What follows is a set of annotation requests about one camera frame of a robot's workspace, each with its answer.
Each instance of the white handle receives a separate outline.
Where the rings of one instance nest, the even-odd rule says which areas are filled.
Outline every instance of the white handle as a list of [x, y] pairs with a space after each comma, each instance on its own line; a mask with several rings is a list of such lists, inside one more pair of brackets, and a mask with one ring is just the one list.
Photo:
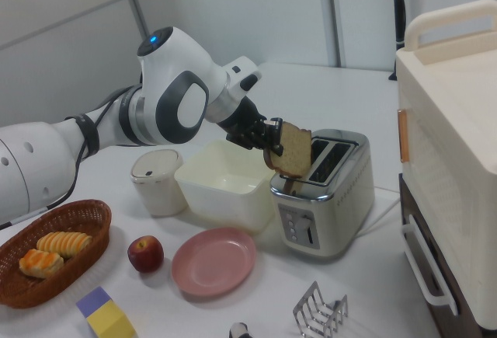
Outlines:
[[467, 4], [427, 12], [417, 16], [405, 30], [405, 50], [415, 51], [419, 48], [419, 37], [428, 30], [475, 19], [483, 16], [493, 16], [492, 30], [497, 30], [497, 1], [479, 0]]
[[[426, 301], [431, 305], [448, 305], [452, 310], [454, 316], [457, 316], [458, 313], [456, 301], [450, 293], [449, 287], [443, 279], [442, 272], [440, 272], [439, 267], [436, 265], [436, 261], [435, 259], [433, 259], [433, 255], [429, 251], [428, 245], [426, 245], [425, 239], [422, 237], [421, 231], [419, 230], [418, 225], [416, 224], [412, 215], [409, 215], [409, 223], [401, 227], [401, 233], [402, 241], [404, 243], [405, 255], [407, 256], [407, 259], [411, 264], [411, 268], [414, 271], [414, 275], [416, 277], [416, 280], [418, 281], [419, 287], [421, 288], [421, 292]], [[423, 253], [425, 254], [426, 259], [428, 260], [429, 266], [431, 267], [432, 272], [435, 275], [436, 282], [442, 289], [443, 295], [435, 296], [429, 292], [428, 286], [426, 285], [426, 282], [421, 274], [421, 270], [419, 270], [418, 264], [416, 263], [414, 256], [412, 255], [411, 248], [409, 247], [409, 244], [404, 237], [404, 235], [407, 233], [414, 233]]]

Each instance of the bread slice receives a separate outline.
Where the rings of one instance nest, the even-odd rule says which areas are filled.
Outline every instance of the bread slice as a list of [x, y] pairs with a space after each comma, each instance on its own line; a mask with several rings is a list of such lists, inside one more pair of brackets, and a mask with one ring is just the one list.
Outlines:
[[264, 162], [276, 172], [298, 178], [311, 169], [311, 132], [292, 123], [283, 122], [281, 129], [283, 154], [278, 156], [269, 149], [264, 150]]
[[26, 276], [47, 278], [64, 266], [64, 260], [56, 253], [31, 249], [19, 261], [19, 268]]

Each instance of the toast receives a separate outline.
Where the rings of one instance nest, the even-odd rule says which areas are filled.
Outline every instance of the toast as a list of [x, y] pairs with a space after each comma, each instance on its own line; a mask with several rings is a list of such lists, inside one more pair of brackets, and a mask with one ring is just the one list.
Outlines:
[[288, 177], [304, 176], [311, 169], [311, 132], [283, 122], [280, 143], [283, 146], [281, 156], [269, 149], [264, 150], [266, 165]]

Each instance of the white cup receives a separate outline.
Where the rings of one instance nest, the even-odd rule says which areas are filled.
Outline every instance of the white cup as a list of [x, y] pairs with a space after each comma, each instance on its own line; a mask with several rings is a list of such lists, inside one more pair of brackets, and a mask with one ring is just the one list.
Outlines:
[[149, 152], [134, 163], [131, 181], [151, 215], [172, 216], [186, 208], [185, 197], [174, 178], [182, 164], [182, 156], [171, 149]]

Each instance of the toaster lever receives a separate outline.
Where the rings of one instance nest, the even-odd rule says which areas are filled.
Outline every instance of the toaster lever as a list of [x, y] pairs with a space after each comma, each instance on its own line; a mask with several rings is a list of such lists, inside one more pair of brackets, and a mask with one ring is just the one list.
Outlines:
[[311, 220], [307, 218], [300, 218], [295, 224], [295, 230], [297, 230], [297, 232], [307, 231], [309, 227], [311, 227]]

